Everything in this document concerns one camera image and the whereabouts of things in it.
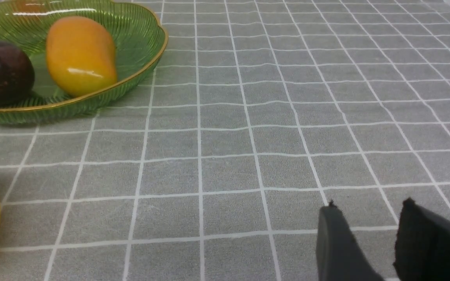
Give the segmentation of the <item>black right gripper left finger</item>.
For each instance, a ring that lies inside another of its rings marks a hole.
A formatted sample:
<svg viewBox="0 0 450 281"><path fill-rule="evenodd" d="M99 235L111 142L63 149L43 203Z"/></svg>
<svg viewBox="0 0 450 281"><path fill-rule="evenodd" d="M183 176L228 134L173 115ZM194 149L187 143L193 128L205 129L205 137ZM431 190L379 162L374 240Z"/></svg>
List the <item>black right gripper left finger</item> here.
<svg viewBox="0 0 450 281"><path fill-rule="evenodd" d="M383 281L359 247L343 212L331 200L318 213L316 262L320 281Z"/></svg>

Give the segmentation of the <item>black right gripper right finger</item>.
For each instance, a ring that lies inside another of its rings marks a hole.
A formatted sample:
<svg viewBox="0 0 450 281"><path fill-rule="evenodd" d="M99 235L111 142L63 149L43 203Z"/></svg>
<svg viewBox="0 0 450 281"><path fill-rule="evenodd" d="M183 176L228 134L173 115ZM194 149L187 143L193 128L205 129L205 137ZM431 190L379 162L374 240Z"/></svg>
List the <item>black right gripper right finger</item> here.
<svg viewBox="0 0 450 281"><path fill-rule="evenodd" d="M393 266L402 281L450 281L450 221L406 199Z"/></svg>

